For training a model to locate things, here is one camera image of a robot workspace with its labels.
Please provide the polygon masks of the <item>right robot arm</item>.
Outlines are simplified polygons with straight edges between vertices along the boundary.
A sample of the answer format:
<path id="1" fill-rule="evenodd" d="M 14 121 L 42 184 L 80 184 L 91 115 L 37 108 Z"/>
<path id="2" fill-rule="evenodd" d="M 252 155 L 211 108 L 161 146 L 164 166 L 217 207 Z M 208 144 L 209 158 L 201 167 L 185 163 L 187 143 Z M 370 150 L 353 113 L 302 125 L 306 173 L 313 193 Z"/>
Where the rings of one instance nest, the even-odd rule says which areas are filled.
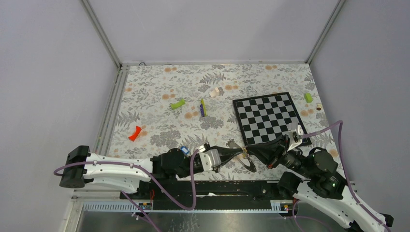
<path id="1" fill-rule="evenodd" d="M 348 232 L 382 232 L 391 228 L 394 218 L 378 213 L 361 201 L 338 171 L 338 163 L 326 149 L 315 147 L 307 156 L 297 147 L 299 136 L 282 135 L 275 140 L 248 145 L 268 169 L 288 168 L 277 183 L 281 198 L 302 200 L 327 214 Z"/>

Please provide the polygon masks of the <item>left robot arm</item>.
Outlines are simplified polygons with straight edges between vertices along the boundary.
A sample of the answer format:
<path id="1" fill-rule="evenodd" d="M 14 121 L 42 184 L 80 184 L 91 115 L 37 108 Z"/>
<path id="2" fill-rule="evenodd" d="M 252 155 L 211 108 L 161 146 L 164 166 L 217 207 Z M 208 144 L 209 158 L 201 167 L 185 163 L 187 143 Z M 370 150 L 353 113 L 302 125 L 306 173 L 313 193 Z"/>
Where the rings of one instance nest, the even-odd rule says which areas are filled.
<path id="1" fill-rule="evenodd" d="M 80 189 L 86 184 L 99 185 L 143 199 L 150 192 L 147 182 L 217 172 L 242 152 L 241 148 L 204 144 L 191 156 L 187 156 L 182 148 L 172 148 L 147 159 L 122 159 L 98 155 L 92 153 L 88 146 L 80 145 L 67 155 L 65 165 L 57 168 L 54 174 L 61 177 L 59 186 L 63 188 Z"/>

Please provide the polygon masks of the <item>large silver keyring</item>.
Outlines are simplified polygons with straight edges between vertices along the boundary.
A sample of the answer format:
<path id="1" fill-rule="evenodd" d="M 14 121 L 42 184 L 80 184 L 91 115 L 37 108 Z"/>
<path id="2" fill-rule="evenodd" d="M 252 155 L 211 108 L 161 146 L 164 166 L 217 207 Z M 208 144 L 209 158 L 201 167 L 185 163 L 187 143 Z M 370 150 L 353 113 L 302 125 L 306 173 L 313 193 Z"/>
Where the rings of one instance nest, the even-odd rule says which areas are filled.
<path id="1" fill-rule="evenodd" d="M 249 172 L 255 173 L 257 171 L 256 166 L 253 160 L 250 158 L 250 155 L 247 153 L 246 149 L 238 145 L 233 139 L 229 140 L 226 143 L 226 146 L 229 148 L 238 148 L 242 150 L 242 153 L 236 156 L 236 160 Z"/>

